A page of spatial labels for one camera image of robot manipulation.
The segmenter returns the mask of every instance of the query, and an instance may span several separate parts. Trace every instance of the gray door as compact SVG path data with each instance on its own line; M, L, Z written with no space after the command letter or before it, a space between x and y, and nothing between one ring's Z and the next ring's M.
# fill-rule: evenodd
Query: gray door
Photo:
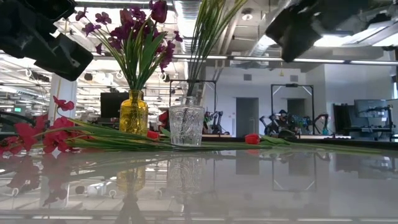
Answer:
M236 99L236 137L259 132L259 98Z
M287 100L287 112L297 116L305 116L305 100L304 99L288 99Z

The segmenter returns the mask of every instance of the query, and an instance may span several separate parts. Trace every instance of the glass tabletop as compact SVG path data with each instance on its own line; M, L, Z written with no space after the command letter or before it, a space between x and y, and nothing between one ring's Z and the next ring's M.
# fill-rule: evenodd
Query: glass tabletop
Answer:
M393 152L303 147L0 161L0 223L398 222Z

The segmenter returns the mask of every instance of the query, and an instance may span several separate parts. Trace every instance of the vase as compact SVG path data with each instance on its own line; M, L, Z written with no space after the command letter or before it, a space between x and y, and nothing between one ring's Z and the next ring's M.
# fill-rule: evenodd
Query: vase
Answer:
M180 101L181 105L169 109L171 142L180 146L200 146L205 109L198 106L192 96Z
M130 90L130 97L120 106L119 130L125 133L147 136L148 105L142 100L140 90Z

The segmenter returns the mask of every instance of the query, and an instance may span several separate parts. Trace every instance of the ceiling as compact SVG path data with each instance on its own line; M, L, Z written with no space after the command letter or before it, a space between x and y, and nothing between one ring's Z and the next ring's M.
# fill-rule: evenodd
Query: ceiling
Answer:
M102 2L100 5L95 4L97 0L92 1L77 1L79 5L88 6L88 18L91 21L95 20L94 15L106 11L110 18L113 19L113 23L109 25L109 29L113 29L120 25L118 21L120 7L116 4L112 4L112 1L99 1ZM232 54L233 52L240 52L245 55L249 52L256 44L257 40L262 36L265 31L265 19L266 16L275 9L277 6L277 0L275 1L261 1L261 0L249 0L243 8L252 9L252 19L244 21L240 15L236 17L236 23L231 23L228 27L227 34L220 44L224 44L226 47L226 54ZM76 11L83 10L82 7L77 7ZM59 33L67 35L72 40L78 42L86 49L91 51L95 56L95 60L87 67L85 72L77 80L78 86L84 86L84 88L78 88L78 101L77 107L79 115L86 113L90 114L90 117L99 116L100 111L100 93L109 92L109 86L117 88L119 91L126 91L128 89L127 83L123 76L120 74L120 69L116 61L109 57L100 56L95 53L95 46L99 44L96 37L89 35L86 36L82 32L82 28L88 21L82 19L76 21L75 14L70 16L68 20L62 19L55 23L58 27ZM158 29L169 31L178 30L178 19L177 14L170 10L167 16L167 20L164 24L159 24ZM177 54L182 54L180 44L177 44L175 51ZM280 56L280 48L269 47L267 54L272 57ZM309 50L303 57L306 58L357 58L357 59L375 59L382 53L380 48L368 47L368 48L355 48L355 49L344 49L336 50L334 48L326 47L314 47ZM14 83L15 86L0 86L0 106L7 105L26 105L30 108L27 109L28 113L37 115L47 110L49 99L50 99L50 82L52 74L42 70L39 67L33 65L34 61L28 58L16 59L12 58L4 53L0 52L0 82L3 83ZM208 65L214 65L214 62L208 61ZM301 68L306 70L308 65L297 64L297 63L280 63L270 62L269 68ZM185 79L184 75L185 65L183 61L174 60L166 69L165 73L169 75L170 79ZM48 77L49 82L43 82L36 80L32 76L32 72L37 72L45 77ZM93 75L92 81L85 79L85 74L90 73ZM147 86L150 90L145 91L146 101L149 103L154 114L159 114L161 107L168 107L169 105L169 83L163 81L164 76L160 70L151 76L147 82ZM173 82L172 88L176 89L175 94L172 97L172 104L178 102L175 101L178 97L183 95L183 90L186 88L184 83Z

